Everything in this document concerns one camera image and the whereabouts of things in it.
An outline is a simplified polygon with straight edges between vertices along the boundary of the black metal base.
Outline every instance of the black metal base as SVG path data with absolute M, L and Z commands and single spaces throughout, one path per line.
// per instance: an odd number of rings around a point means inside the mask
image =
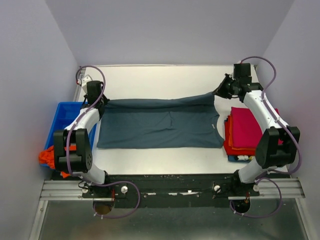
M 228 197 L 258 196 L 253 184 L 233 187 L 233 174 L 191 174 L 191 175 L 114 175 L 110 182 L 130 181 L 140 190 L 139 208 L 188 208 L 217 207 L 228 208 Z M 127 193 L 121 188 L 127 187 Z M 115 191 L 115 208 L 134 208 L 137 204 L 137 191 L 130 184 L 119 184 Z M 91 186 L 83 198 L 111 198 L 111 190 Z

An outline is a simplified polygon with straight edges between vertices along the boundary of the cable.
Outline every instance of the cable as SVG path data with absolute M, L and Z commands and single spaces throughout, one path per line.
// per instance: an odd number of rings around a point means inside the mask
M 276 186 L 278 191 L 279 191 L 280 203 L 279 203 L 278 207 L 276 208 L 276 210 L 274 210 L 273 212 L 271 212 L 271 213 L 269 213 L 267 215 L 262 215 L 262 216 L 255 216 L 255 215 L 250 215 L 250 214 L 246 214 L 246 213 L 240 213 L 240 212 L 235 210 L 234 202 L 232 200 L 230 200 L 229 206 L 230 206 L 230 209 L 233 211 L 234 214 L 237 214 L 239 216 L 244 216 L 244 217 L 247 217 L 247 218 L 251 218 L 251 219 L 264 219 L 264 218 L 271 217 L 272 215 L 275 215 L 276 213 L 279 212 L 279 210 L 280 210 L 280 208 L 282 206 L 282 203 L 283 203 L 280 187 L 278 186 L 278 184 L 275 181 L 273 181 L 273 180 L 271 180 L 270 178 L 267 178 L 267 177 L 262 177 L 262 178 L 258 179 L 255 183 L 259 184 L 261 182 L 261 180 L 263 180 L 263 179 L 272 182 Z
M 85 189 L 85 190 L 89 190 L 89 187 L 86 185 L 86 181 L 80 181 L 79 183 L 78 183 L 78 187 L 80 188 L 80 189 Z
M 96 69 L 98 70 L 98 72 L 101 74 L 102 76 L 102 80 L 103 80 L 103 85 L 102 85 L 102 90 L 101 90 L 101 93 L 100 95 L 98 96 L 98 98 L 94 101 L 94 103 L 92 105 L 90 105 L 81 115 L 79 115 L 76 120 L 75 120 L 75 123 L 72 125 L 72 127 L 70 128 L 69 132 L 68 132 L 68 135 L 66 137 L 66 165 L 67 165 L 67 169 L 68 169 L 68 173 L 73 176 L 73 172 L 72 172 L 72 169 L 71 169 L 71 164 L 70 164 L 70 137 L 71 137 L 71 133 L 72 131 L 75 129 L 75 127 L 77 126 L 77 123 L 83 118 L 84 115 L 86 115 L 87 112 L 89 112 L 92 108 L 95 107 L 95 105 L 99 102 L 99 100 L 102 98 L 102 96 L 104 95 L 104 91 L 105 91 L 105 88 L 106 88 L 106 77 L 104 75 L 104 73 L 96 66 L 93 66 L 93 65 L 85 65 L 85 66 L 82 66 L 80 67 L 76 73 L 75 73 L 75 81 L 76 83 L 78 83 L 78 77 L 79 77 L 79 73 L 82 69 L 84 68 L 93 68 L 93 69 Z M 116 182 L 112 182 L 112 183 L 109 183 L 109 184 L 98 184 L 98 183 L 92 183 L 98 187 L 110 187 L 110 186 L 113 186 L 113 185 L 116 185 L 116 184 L 123 184 L 123 183 L 126 183 L 126 184 L 130 184 L 132 186 L 134 186 L 134 188 L 136 189 L 137 191 L 137 194 L 138 194 L 138 201 L 137 201 L 137 204 L 136 206 L 134 207 L 133 210 L 131 210 L 130 212 L 126 213 L 126 214 L 123 214 L 123 215 L 120 215 L 120 216 L 104 216 L 102 215 L 101 217 L 103 218 L 108 218 L 108 219 L 119 219 L 119 218 L 123 218 L 123 217 L 126 217 L 130 214 L 132 214 L 133 212 L 135 212 L 140 204 L 140 191 L 138 189 L 138 187 L 133 183 L 133 182 L 130 182 L 130 181 L 116 181 Z
M 248 60 L 248 59 L 262 59 L 264 61 L 266 61 L 273 69 L 273 78 L 272 80 L 265 86 L 265 88 L 263 89 L 262 93 L 261 93 L 261 99 L 262 99 L 262 102 L 263 104 L 265 105 L 265 107 L 267 108 L 267 110 L 269 111 L 269 113 L 272 115 L 272 117 L 274 118 L 274 120 L 285 130 L 285 132 L 289 135 L 289 137 L 291 138 L 292 142 L 294 143 L 296 149 L 297 149 L 297 152 L 298 152 L 298 156 L 299 156 L 299 159 L 298 159 L 298 163 L 296 165 L 296 167 L 293 169 L 293 170 L 288 170 L 288 172 L 284 172 L 284 171 L 279 171 L 279 170 L 270 170 L 270 172 L 275 172 L 275 173 L 278 173 L 278 174 L 294 174 L 296 173 L 299 168 L 301 167 L 301 164 L 302 164 L 302 154 L 301 154 L 301 149 L 300 149 L 300 146 L 297 142 L 297 140 L 295 139 L 295 137 L 292 135 L 292 133 L 289 131 L 289 129 L 287 129 L 287 127 L 279 121 L 279 119 L 277 118 L 277 116 L 274 114 L 274 112 L 272 111 L 271 107 L 269 106 L 269 104 L 267 103 L 267 99 L 266 99 L 266 90 L 270 87 L 270 85 L 275 81 L 276 79 L 276 76 L 277 76 L 277 70 L 276 70 L 276 67 L 272 64 L 271 61 L 269 61 L 268 59 L 264 58 L 264 57 L 261 57 L 261 56 L 249 56 L 249 57 L 246 57 L 244 59 L 241 60 L 241 63 L 245 60 Z

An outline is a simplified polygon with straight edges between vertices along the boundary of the stack of folded clothes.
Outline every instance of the stack of folded clothes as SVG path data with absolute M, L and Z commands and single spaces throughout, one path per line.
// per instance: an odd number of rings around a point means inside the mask
M 248 108 L 232 107 L 224 122 L 223 143 L 230 162 L 250 162 L 263 135 L 254 115 Z

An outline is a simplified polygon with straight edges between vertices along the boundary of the red folded cloth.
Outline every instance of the red folded cloth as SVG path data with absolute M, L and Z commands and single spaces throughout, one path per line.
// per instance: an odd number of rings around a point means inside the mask
M 224 122 L 224 136 L 225 140 L 223 142 L 223 146 L 227 155 L 240 156 L 240 155 L 248 155 L 254 156 L 255 151 L 253 150 L 234 150 L 232 146 L 229 146 L 229 137 L 230 137 L 230 123 L 228 121 Z
M 261 128 L 248 108 L 231 108 L 232 146 L 234 148 L 256 148 L 263 135 Z
M 228 116 L 228 122 L 229 122 L 229 143 L 228 145 L 233 149 L 233 150 L 246 150 L 246 151 L 255 151 L 256 148 L 249 148 L 249 147 L 234 147 L 233 146 L 233 119 L 232 115 Z

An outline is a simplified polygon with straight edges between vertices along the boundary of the pink folded cloth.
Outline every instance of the pink folded cloth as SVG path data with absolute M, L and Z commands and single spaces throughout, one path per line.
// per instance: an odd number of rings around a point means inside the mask
M 232 146 L 234 148 L 256 148 L 262 132 L 254 115 L 248 108 L 231 108 Z

